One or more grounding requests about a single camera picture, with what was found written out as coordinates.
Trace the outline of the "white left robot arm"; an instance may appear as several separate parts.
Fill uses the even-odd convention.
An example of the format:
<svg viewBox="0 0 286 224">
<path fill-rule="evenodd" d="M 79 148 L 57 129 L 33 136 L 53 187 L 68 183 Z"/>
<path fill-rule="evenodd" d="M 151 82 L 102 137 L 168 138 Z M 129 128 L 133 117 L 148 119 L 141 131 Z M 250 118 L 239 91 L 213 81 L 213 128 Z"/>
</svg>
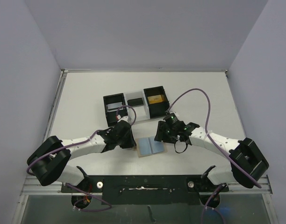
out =
<svg viewBox="0 0 286 224">
<path fill-rule="evenodd" d="M 69 165 L 69 161 L 88 154 L 105 153 L 116 147 L 135 146 L 132 125 L 125 120 L 119 120 L 105 130 L 96 130 L 88 137 L 60 140 L 54 135 L 27 159 L 27 173 L 35 176 L 42 186 L 58 181 L 69 183 L 82 192 L 88 188 L 89 180 L 82 167 Z"/>
</svg>

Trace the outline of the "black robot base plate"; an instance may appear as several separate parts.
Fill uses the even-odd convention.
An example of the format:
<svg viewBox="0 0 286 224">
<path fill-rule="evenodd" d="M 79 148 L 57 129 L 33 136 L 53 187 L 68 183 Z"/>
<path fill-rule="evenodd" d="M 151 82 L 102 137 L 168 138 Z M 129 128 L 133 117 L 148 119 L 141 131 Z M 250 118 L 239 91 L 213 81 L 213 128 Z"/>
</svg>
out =
<svg viewBox="0 0 286 224">
<path fill-rule="evenodd" d="M 217 189 L 202 175 L 92 175 L 80 187 L 112 205 L 205 204 Z"/>
</svg>

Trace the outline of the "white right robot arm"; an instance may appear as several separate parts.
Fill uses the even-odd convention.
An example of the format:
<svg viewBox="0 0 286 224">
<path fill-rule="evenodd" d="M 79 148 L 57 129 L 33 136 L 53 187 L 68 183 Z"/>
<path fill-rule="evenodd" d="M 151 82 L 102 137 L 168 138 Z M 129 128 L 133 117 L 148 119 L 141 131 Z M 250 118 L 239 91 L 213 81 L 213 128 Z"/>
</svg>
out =
<svg viewBox="0 0 286 224">
<path fill-rule="evenodd" d="M 190 122 L 185 124 L 170 113 L 158 122 L 155 141 L 176 144 L 178 141 L 188 146 L 201 147 L 216 153 L 229 161 L 228 165 L 212 165 L 202 178 L 202 187 L 212 191 L 223 183 L 237 182 L 251 189 L 258 185 L 259 179 L 269 168 L 269 163 L 263 156 L 254 140 L 231 139 Z"/>
</svg>

